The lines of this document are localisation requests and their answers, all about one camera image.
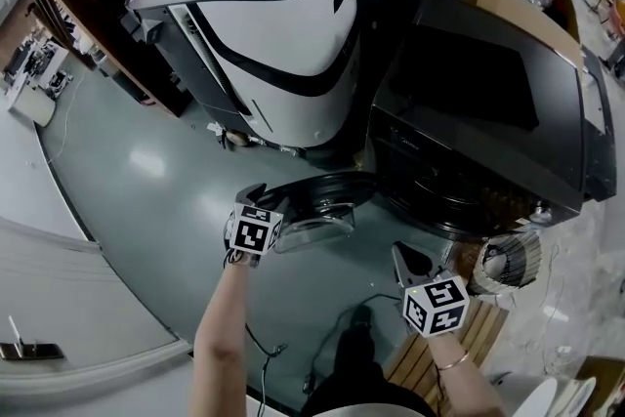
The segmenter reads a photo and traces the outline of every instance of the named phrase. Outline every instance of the white cloth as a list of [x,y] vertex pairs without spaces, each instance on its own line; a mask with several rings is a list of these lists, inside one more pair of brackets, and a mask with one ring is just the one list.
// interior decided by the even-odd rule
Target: white cloth
[[366,403],[364,405],[346,406],[329,412],[320,413],[317,417],[423,417],[420,413],[403,406],[385,403]]

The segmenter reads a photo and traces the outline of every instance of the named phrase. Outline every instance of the person's arm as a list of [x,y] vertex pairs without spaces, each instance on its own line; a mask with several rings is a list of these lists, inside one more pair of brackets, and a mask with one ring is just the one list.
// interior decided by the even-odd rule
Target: person's arm
[[[431,337],[428,344],[438,368],[456,363],[466,353],[452,333]],[[499,395],[470,358],[439,373],[451,407],[459,417],[504,416]]]
[[226,265],[195,334],[191,417],[245,417],[248,269]]

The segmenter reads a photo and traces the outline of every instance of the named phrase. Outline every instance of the bracelet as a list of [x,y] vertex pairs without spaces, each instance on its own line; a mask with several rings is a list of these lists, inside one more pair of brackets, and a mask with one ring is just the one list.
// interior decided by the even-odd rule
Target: bracelet
[[453,368],[454,366],[459,365],[460,363],[465,361],[468,357],[469,357],[469,352],[465,352],[464,355],[460,359],[454,361],[453,363],[450,363],[445,366],[437,366],[437,370],[438,372],[442,372],[443,370],[449,370],[450,368]]
[[247,252],[242,252],[240,250],[229,249],[226,252],[226,257],[224,258],[224,268],[226,264],[235,265],[235,266],[248,266],[252,262],[251,254]]

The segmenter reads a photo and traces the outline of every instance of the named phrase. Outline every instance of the black and white marker cube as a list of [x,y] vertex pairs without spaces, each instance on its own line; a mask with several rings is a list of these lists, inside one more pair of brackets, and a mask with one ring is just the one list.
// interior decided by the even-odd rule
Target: black and white marker cube
[[433,337],[462,326],[469,295],[460,276],[408,288],[403,315],[423,337]]
[[235,203],[230,248],[264,256],[277,242],[282,217],[277,212]]

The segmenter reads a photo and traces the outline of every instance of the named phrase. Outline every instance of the gray concrete floor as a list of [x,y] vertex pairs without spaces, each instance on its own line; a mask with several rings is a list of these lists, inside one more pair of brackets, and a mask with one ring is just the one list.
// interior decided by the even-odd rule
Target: gray concrete floor
[[[43,142],[51,156],[82,69],[65,90]],[[178,120],[143,107],[98,73],[77,90],[62,155],[54,166],[106,258],[164,324],[192,341],[222,271],[223,227],[235,194],[322,174],[305,161],[267,148],[223,150],[199,108]],[[441,250],[447,242],[405,225],[372,203],[356,211],[356,231],[338,242],[269,255],[252,272],[250,326],[271,349],[268,395],[294,408],[321,339],[344,309],[376,294],[398,294],[391,259],[396,240]],[[377,356],[401,345],[405,327],[388,299],[376,299]],[[328,373],[336,336],[317,369]],[[260,389],[264,358],[249,346],[250,384]]]

